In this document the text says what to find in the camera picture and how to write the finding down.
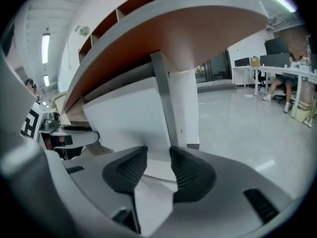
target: computer monitor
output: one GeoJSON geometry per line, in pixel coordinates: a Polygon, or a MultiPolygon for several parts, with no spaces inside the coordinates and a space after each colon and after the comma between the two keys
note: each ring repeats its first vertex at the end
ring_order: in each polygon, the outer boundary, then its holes
{"type": "Polygon", "coordinates": [[[264,65],[264,66],[273,66],[273,67],[282,67],[282,68],[284,68],[285,65],[287,65],[287,67],[291,66],[289,53],[260,56],[260,63],[261,63],[261,66],[264,65]]]}
{"type": "Polygon", "coordinates": [[[307,41],[309,43],[309,46],[311,47],[312,54],[316,54],[317,55],[316,43],[314,42],[311,34],[309,36],[307,36],[307,41]]]}
{"type": "Polygon", "coordinates": [[[264,42],[266,54],[281,54],[289,53],[287,42],[284,38],[275,38],[264,42]]]}
{"type": "Polygon", "coordinates": [[[312,66],[312,72],[314,72],[317,69],[317,55],[311,54],[311,66],[312,66]]]}
{"type": "Polygon", "coordinates": [[[234,66],[250,66],[250,58],[242,58],[234,61],[234,66]]]}

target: floor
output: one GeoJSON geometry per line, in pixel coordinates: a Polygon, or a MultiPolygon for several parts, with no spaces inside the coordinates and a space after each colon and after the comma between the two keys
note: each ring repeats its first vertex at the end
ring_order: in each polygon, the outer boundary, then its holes
{"type": "Polygon", "coordinates": [[[317,122],[308,128],[254,89],[201,93],[198,102],[201,151],[247,164],[294,199],[306,193],[317,166],[317,122]]]}

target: black chair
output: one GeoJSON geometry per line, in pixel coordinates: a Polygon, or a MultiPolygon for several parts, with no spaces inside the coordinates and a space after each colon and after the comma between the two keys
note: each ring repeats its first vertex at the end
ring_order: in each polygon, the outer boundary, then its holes
{"type": "Polygon", "coordinates": [[[261,76],[262,72],[261,70],[258,71],[258,82],[260,82],[259,84],[259,88],[258,90],[260,91],[260,89],[263,87],[265,89],[265,84],[264,82],[266,81],[266,72],[264,73],[264,76],[261,76]]]}
{"type": "MultiPolygon", "coordinates": [[[[279,97],[280,99],[278,100],[278,103],[280,104],[283,100],[286,100],[286,87],[285,87],[285,84],[281,84],[279,85],[277,88],[277,90],[282,90],[284,95],[274,95],[274,99],[276,97],[279,97]]],[[[293,87],[292,87],[292,93],[296,92],[296,89],[297,89],[297,84],[295,84],[293,87]]]]}

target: white sneaker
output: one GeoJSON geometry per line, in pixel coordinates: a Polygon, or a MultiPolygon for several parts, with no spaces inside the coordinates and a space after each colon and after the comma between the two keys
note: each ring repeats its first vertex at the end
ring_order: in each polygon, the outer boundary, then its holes
{"type": "Polygon", "coordinates": [[[305,124],[305,125],[308,125],[308,123],[309,123],[309,119],[306,118],[306,119],[304,120],[304,124],[305,124]]]}
{"type": "Polygon", "coordinates": [[[267,95],[263,96],[263,98],[262,98],[262,100],[264,100],[264,101],[271,101],[271,99],[272,99],[272,96],[270,94],[267,94],[267,95]]]}
{"type": "Polygon", "coordinates": [[[311,118],[307,124],[309,128],[313,127],[313,119],[311,118]]]}
{"type": "Polygon", "coordinates": [[[284,113],[288,113],[288,111],[289,111],[289,104],[286,103],[284,107],[284,113]]]}

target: desk surface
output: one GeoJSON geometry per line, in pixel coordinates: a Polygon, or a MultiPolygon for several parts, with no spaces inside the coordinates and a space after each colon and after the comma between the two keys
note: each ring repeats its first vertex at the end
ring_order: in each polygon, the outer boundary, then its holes
{"type": "Polygon", "coordinates": [[[265,28],[257,0],[157,0],[110,28],[78,67],[63,111],[100,85],[161,50],[179,70],[190,70],[265,28]]]}
{"type": "Polygon", "coordinates": [[[233,67],[235,71],[245,71],[248,69],[258,69],[265,72],[270,73],[289,73],[296,76],[301,75],[302,77],[305,77],[308,79],[309,82],[312,82],[314,84],[317,84],[317,74],[313,74],[311,72],[305,72],[300,69],[289,67],[289,68],[282,68],[282,67],[271,67],[271,66],[260,66],[260,67],[250,67],[250,66],[240,66],[240,67],[233,67]]]}

